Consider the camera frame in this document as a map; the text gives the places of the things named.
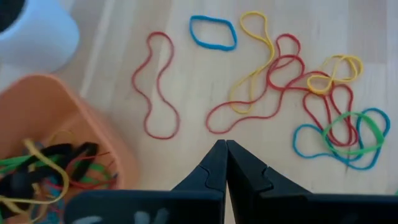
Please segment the yellow rubber band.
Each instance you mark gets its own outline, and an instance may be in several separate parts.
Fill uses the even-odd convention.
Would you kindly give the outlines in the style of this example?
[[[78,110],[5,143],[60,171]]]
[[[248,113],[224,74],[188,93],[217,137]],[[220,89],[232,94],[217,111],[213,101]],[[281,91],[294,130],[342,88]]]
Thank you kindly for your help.
[[[249,16],[259,16],[261,18],[263,18],[264,20],[264,35],[257,35],[254,34],[252,32],[250,32],[249,30],[246,29],[245,25],[244,25],[244,19],[246,17]],[[233,101],[233,97],[235,94],[235,91],[247,80],[250,80],[249,83],[249,100],[253,101],[254,100],[254,85],[256,84],[256,80],[258,75],[267,67],[269,67],[269,65],[271,64],[271,62],[274,59],[275,56],[275,47],[273,42],[271,41],[271,38],[268,34],[268,25],[267,25],[267,16],[265,14],[263,14],[262,12],[259,11],[248,11],[245,12],[241,15],[240,19],[239,19],[239,23],[240,26],[242,28],[242,30],[250,37],[252,37],[253,39],[256,39],[258,41],[263,42],[264,44],[266,44],[267,48],[269,49],[269,59],[268,61],[264,64],[261,65],[260,67],[258,67],[257,69],[255,69],[253,72],[251,72],[249,75],[246,75],[245,77],[241,78],[239,81],[237,81],[233,87],[231,88],[231,91],[229,93],[229,101]]]
[[[45,209],[48,207],[48,205],[58,202],[59,200],[64,198],[64,196],[66,195],[66,193],[68,192],[68,189],[69,189],[70,178],[64,169],[62,169],[59,165],[56,165],[56,163],[54,161],[49,159],[47,156],[43,155],[37,149],[33,140],[24,139],[23,144],[25,145],[25,147],[28,149],[28,151],[30,152],[30,154],[32,156],[35,156],[40,161],[42,161],[44,164],[48,165],[50,168],[52,168],[56,172],[58,172],[61,175],[62,180],[63,180],[63,187],[62,187],[62,191],[60,192],[59,196],[55,197],[53,200],[49,200],[49,201],[22,199],[22,198],[9,198],[9,197],[0,195],[0,202],[4,203],[7,208],[9,208],[12,212],[17,213],[18,215],[23,215],[23,216],[27,217],[28,224],[34,224],[35,221],[37,221],[38,219],[41,218],[41,215],[38,218],[32,220],[30,218],[30,213],[25,210],[20,209],[17,206],[17,203],[27,203],[30,206],[41,205],[41,206],[43,206],[43,209]]]
[[[312,93],[316,93],[318,95],[327,93],[329,90],[331,90],[332,84],[335,84],[335,83],[351,83],[355,79],[357,79],[360,76],[360,74],[363,73],[363,70],[364,70],[363,61],[359,57],[357,57],[355,55],[348,55],[348,54],[336,54],[336,55],[332,55],[332,56],[326,58],[324,60],[324,62],[322,63],[322,65],[320,66],[320,69],[322,70],[334,58],[337,58],[338,60],[336,61],[336,63],[333,66],[333,70],[332,70],[331,75],[329,75],[329,76],[311,75],[310,77],[308,77],[307,86],[308,86],[308,89]],[[338,67],[340,66],[340,63],[342,61],[348,62],[348,65],[349,65],[349,67],[350,67],[350,69],[352,71],[352,74],[351,74],[350,77],[336,78],[336,73],[338,71]],[[326,86],[324,88],[316,88],[316,87],[314,87],[313,84],[312,84],[312,81],[314,79],[325,79],[325,80],[327,80]]]

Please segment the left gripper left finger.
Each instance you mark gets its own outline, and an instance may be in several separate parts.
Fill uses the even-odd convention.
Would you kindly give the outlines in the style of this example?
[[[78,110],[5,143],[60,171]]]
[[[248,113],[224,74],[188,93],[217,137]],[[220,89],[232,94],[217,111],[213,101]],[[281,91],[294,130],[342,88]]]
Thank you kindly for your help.
[[[65,224],[223,224],[226,141],[172,190],[89,190],[66,206]]]

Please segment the wide black rubber band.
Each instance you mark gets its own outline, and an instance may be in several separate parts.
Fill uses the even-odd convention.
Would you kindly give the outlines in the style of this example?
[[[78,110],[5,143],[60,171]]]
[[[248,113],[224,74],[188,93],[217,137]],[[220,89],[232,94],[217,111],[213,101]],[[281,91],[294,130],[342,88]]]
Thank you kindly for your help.
[[[95,156],[98,153],[98,144],[93,142],[84,142],[82,145],[78,146],[77,149],[74,149],[73,145],[70,143],[57,144],[53,146],[49,146],[42,150],[43,155],[52,156],[60,154],[61,158],[56,160],[56,165],[65,169],[69,163],[75,158],[77,158],[82,153],[86,153],[86,156]],[[81,161],[75,170],[72,173],[73,181],[80,181],[83,176],[88,171],[89,166],[93,163],[93,159],[87,159]],[[38,171],[39,180],[46,178],[48,176],[56,176],[59,179],[61,178],[60,174],[50,168],[49,166],[43,166],[39,168]]]
[[[4,176],[4,178],[0,180],[0,195],[8,198],[32,199],[34,196],[34,189],[28,172],[15,171],[12,174]],[[23,211],[27,211],[29,208],[28,203],[16,203],[16,205]],[[0,212],[5,219],[17,215],[17,213],[12,212],[2,202],[0,202]]]

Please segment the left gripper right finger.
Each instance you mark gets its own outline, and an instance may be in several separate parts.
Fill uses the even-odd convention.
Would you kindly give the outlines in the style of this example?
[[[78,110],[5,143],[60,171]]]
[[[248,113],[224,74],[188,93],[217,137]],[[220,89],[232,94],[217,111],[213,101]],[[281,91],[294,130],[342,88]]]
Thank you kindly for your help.
[[[237,224],[398,224],[398,196],[315,194],[237,142],[226,143]]]

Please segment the orange plastic bin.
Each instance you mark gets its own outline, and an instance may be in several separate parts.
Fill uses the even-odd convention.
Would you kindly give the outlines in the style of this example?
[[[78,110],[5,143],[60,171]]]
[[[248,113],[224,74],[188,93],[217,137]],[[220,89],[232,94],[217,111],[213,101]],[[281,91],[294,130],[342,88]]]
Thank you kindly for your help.
[[[48,165],[30,154],[23,144],[24,139],[33,140],[41,153],[43,149],[57,144],[70,143],[77,149],[84,142],[97,143],[97,154],[109,152],[109,155],[98,158],[96,162],[105,165],[113,159],[114,164],[110,170],[117,173],[118,178],[111,189],[94,190],[131,190],[137,183],[136,160],[121,136],[114,132],[96,110],[54,76],[29,75],[0,92],[0,160],[30,156],[10,173],[0,174],[0,180],[15,171],[27,171],[34,189],[32,199],[53,200],[46,198],[44,181],[54,177],[62,188],[62,177],[59,179],[52,175],[39,180],[39,168]],[[78,189],[69,184],[68,192],[63,198],[64,213],[67,203],[86,191],[89,190]],[[31,215],[31,209],[36,206],[43,211],[47,210],[41,205],[29,206],[27,212],[32,220],[40,216]],[[0,212],[0,223],[4,220],[11,223],[28,222],[27,217],[18,214],[5,219]]]

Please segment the snake plant in white pot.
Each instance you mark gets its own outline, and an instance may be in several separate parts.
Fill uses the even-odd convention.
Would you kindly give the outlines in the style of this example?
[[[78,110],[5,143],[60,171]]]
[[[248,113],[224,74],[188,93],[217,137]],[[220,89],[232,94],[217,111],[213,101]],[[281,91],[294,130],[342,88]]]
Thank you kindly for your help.
[[[29,72],[54,72],[80,41],[75,20],[59,0],[0,0],[0,62]]]

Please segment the blue rubber band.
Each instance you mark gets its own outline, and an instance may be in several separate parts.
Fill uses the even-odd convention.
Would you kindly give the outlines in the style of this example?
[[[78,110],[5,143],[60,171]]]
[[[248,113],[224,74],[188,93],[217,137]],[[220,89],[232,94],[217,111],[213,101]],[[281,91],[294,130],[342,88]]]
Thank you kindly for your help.
[[[47,199],[57,198],[62,191],[60,184],[54,177],[49,177],[45,179],[44,188],[47,193]],[[64,199],[60,199],[59,201],[50,204],[47,208],[44,218],[40,221],[39,224],[63,224],[62,216],[64,208]]]
[[[196,37],[196,35],[193,31],[193,22],[194,21],[208,21],[208,22],[215,22],[215,23],[227,25],[229,27],[231,36],[233,38],[233,44],[232,45],[220,45],[220,44],[211,44],[208,42],[201,41],[200,39],[198,39]],[[234,28],[234,25],[226,19],[220,19],[220,18],[209,17],[209,16],[204,16],[204,15],[193,15],[190,17],[190,20],[189,20],[189,31],[190,31],[190,35],[191,35],[193,41],[197,45],[204,47],[206,49],[221,50],[221,51],[228,52],[228,51],[235,50],[238,45],[238,37],[236,35],[236,30]]]

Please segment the teal rubber band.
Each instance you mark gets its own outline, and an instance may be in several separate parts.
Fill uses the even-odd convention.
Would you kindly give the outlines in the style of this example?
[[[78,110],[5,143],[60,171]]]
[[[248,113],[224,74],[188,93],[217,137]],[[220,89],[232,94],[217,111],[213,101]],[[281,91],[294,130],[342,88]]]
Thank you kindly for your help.
[[[380,110],[379,108],[368,108],[368,109],[363,110],[360,113],[363,113],[363,114],[367,115],[366,113],[368,113],[368,112],[376,112],[376,113],[378,113],[379,115],[382,116],[382,118],[384,119],[384,122],[385,122],[385,127],[384,127],[384,130],[382,131],[382,133],[383,133],[384,138],[386,139],[386,136],[389,133],[390,128],[391,128],[391,120],[390,120],[389,116],[383,110]],[[359,139],[358,139],[358,142],[357,142],[357,144],[359,146],[358,149],[365,148],[363,140],[362,140],[362,137],[361,137],[361,131],[360,131],[361,130],[361,123],[363,121],[364,121],[363,119],[357,118],[356,124],[354,126],[356,128],[356,130],[358,131],[358,134],[359,134]],[[303,154],[299,150],[299,148],[297,146],[297,138],[298,138],[299,132],[302,129],[304,129],[304,128],[310,128],[310,129],[315,130],[318,134],[320,134],[321,137],[322,137],[322,132],[323,132],[318,127],[316,127],[316,126],[314,126],[312,124],[307,124],[307,123],[301,124],[300,126],[298,126],[296,128],[296,130],[294,131],[293,136],[292,136],[292,149],[294,150],[294,152],[298,156],[300,156],[300,157],[302,157],[304,159],[315,159],[315,158],[318,158],[318,157],[331,157],[331,158],[336,159],[337,161],[340,161],[345,166],[347,166],[349,168],[352,168],[354,170],[369,170],[369,169],[372,169],[376,165],[376,162],[377,162],[377,160],[378,160],[378,158],[380,156],[381,149],[382,149],[382,146],[383,146],[382,145],[376,151],[373,151],[374,152],[374,156],[373,156],[372,160],[370,161],[370,163],[367,166],[358,167],[358,166],[355,166],[353,164],[353,162],[360,160],[365,154],[368,154],[368,153],[359,154],[359,155],[341,154],[341,153],[332,152],[331,150],[329,150],[329,148],[327,146],[329,152],[321,152],[321,153],[316,153],[316,154],[312,154],[312,155]],[[333,146],[335,148],[336,145],[334,145],[329,140],[329,137],[328,137],[328,143],[329,143],[330,146]]]

